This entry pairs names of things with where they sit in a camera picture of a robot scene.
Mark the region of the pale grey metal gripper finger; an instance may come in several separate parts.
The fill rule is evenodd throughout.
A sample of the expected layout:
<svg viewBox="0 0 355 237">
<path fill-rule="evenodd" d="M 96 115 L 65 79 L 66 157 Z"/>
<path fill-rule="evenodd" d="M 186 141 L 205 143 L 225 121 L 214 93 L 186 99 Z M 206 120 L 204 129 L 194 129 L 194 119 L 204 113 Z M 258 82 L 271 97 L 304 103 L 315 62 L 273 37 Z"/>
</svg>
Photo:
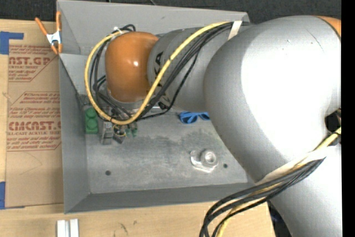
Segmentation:
<svg viewBox="0 0 355 237">
<path fill-rule="evenodd" d="M 102 145 L 111 144 L 113 139 L 113 125 L 111 122 L 103 121 L 101 129 L 100 143 Z"/>
</svg>

